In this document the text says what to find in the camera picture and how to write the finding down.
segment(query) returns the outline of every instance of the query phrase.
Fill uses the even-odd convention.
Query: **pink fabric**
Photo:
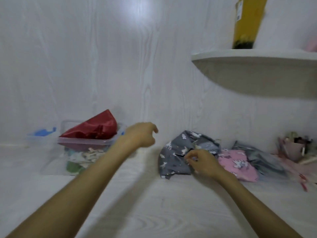
[[[248,162],[243,150],[222,150],[218,158],[225,170],[233,173],[239,180],[256,182],[256,169]]]

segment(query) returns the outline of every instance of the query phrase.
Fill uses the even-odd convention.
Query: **white animal print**
[[[168,148],[169,150],[172,149],[172,144],[171,144],[171,142],[172,142],[172,141],[169,141],[169,142],[165,145],[165,147]]]
[[[234,174],[236,177],[238,177],[238,175],[237,175],[235,172],[230,172],[230,173],[232,173],[232,174]]]
[[[187,147],[184,147],[184,149],[182,149],[182,155],[184,155],[185,153],[188,152],[188,148]]]
[[[201,134],[196,134],[194,132],[190,132],[192,136],[196,137],[196,138],[200,138]]]
[[[167,162],[163,162],[163,164],[162,164],[162,165],[160,165],[160,167],[162,167],[162,169],[164,169],[164,168],[165,168],[165,166],[166,166],[166,164],[167,164]]]
[[[234,168],[241,169],[243,167],[248,167],[248,161],[246,160],[232,160],[236,165]]]

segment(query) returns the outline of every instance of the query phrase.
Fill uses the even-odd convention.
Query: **red fabric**
[[[117,121],[107,109],[93,118],[67,130],[61,138],[111,139],[117,134]]]

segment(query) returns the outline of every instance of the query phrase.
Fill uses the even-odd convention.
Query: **light gray fabric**
[[[184,131],[166,144],[158,157],[158,171],[161,178],[170,179],[172,175],[190,175],[191,169],[184,161],[184,155],[192,149],[205,149],[217,156],[220,145],[208,136]]]
[[[236,141],[232,149],[243,150],[250,164],[264,176],[287,176],[285,169],[278,159],[269,153],[263,152],[251,145]]]

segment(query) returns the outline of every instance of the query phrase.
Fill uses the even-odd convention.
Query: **white surface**
[[[0,0],[0,143],[107,108],[126,124],[156,123],[160,145],[185,129],[264,150],[290,130],[315,136],[314,70],[275,67],[276,79],[217,66],[209,79],[191,62],[193,53],[231,48],[236,2]],[[304,48],[317,35],[316,6],[268,0],[255,48]],[[258,76],[266,81],[242,78]]]
[[[192,55],[192,61],[215,61],[232,63],[258,63],[275,65],[299,65],[317,67],[317,53],[302,50],[278,51],[260,49],[215,50]]]
[[[161,179],[159,148],[143,149],[117,171],[77,237],[256,237],[217,184],[193,176]],[[70,176],[43,176],[43,148],[0,148],[0,236],[4,237]],[[297,183],[245,183],[303,237],[317,232],[316,190]]]

